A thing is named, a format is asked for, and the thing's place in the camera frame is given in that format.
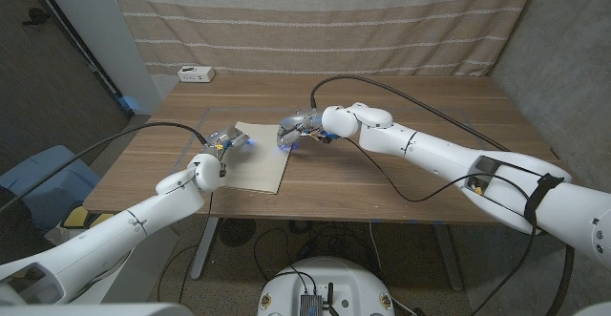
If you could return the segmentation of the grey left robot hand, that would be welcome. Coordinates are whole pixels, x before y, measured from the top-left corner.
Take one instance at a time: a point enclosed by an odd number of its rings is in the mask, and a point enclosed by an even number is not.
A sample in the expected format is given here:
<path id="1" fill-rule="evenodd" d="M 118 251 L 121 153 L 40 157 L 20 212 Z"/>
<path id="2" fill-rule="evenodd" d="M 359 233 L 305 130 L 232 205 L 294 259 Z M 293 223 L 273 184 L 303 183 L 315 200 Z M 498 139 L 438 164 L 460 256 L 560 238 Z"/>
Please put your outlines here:
<path id="1" fill-rule="evenodd" d="M 222 160 L 224 154 L 229 149 L 241 147 L 249 139 L 249 134 L 237 129 L 235 126 L 227 126 L 207 137 L 206 144 L 200 152 Z"/>

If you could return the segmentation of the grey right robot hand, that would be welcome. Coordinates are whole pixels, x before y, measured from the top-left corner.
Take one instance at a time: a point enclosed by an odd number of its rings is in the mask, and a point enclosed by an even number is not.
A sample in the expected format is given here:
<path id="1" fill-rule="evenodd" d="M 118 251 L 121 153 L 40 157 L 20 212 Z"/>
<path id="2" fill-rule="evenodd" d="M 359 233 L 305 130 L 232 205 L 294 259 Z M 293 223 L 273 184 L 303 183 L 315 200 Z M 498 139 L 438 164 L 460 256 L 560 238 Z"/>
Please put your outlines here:
<path id="1" fill-rule="evenodd" d="M 300 137 L 322 139 L 323 136 L 320 134 L 323 130 L 322 115 L 322 111 L 307 109 L 283 118 L 278 129 L 277 146 L 290 146 Z"/>

